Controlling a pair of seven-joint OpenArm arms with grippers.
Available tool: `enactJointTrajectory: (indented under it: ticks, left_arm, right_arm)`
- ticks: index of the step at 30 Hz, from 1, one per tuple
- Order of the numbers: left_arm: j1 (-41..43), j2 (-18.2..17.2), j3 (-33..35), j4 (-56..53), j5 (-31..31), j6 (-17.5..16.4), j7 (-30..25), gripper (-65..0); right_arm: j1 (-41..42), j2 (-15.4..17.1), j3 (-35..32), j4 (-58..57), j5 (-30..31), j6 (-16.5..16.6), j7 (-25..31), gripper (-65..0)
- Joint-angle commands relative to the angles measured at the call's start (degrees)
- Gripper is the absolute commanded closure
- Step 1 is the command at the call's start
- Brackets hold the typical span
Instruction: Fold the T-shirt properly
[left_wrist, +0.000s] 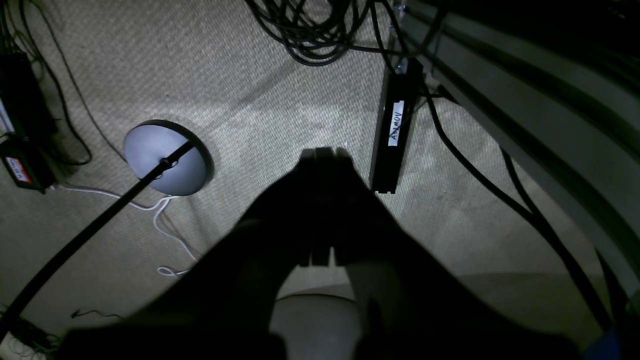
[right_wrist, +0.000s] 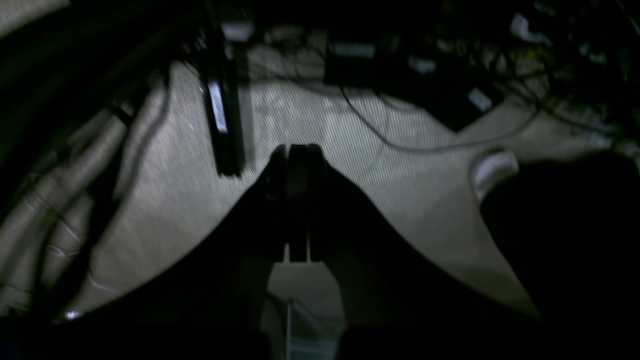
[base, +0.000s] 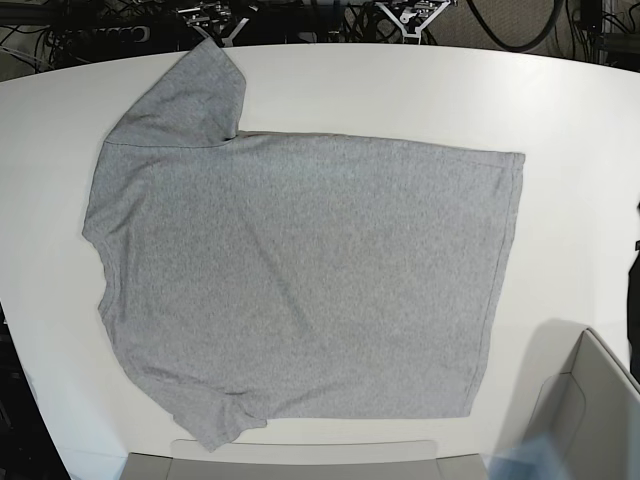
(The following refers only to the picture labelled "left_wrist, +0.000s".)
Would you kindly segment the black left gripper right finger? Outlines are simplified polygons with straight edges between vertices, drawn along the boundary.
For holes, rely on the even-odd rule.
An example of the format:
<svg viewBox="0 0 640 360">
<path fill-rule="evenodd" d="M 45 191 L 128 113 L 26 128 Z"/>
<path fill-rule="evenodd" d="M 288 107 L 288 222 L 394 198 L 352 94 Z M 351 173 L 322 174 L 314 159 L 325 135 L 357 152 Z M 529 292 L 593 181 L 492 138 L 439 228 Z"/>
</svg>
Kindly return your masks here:
<svg viewBox="0 0 640 360">
<path fill-rule="evenodd" d="M 468 290 L 368 191 L 343 148 L 320 148 L 332 241 L 358 305 L 355 360 L 580 360 L 564 335 L 509 320 Z"/>
</svg>

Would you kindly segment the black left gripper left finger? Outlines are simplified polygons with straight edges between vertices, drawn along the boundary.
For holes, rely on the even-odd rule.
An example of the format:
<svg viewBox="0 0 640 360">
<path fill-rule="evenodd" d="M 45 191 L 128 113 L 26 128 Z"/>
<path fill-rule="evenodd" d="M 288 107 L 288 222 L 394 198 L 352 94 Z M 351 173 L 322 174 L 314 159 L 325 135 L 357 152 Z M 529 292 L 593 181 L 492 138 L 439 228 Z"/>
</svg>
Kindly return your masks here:
<svg viewBox="0 0 640 360">
<path fill-rule="evenodd" d="M 142 310 L 101 328 L 71 331 L 59 360 L 285 360 L 270 331 L 278 293 L 309 264 L 309 200 L 317 150 L 254 200 L 189 273 Z"/>
</svg>

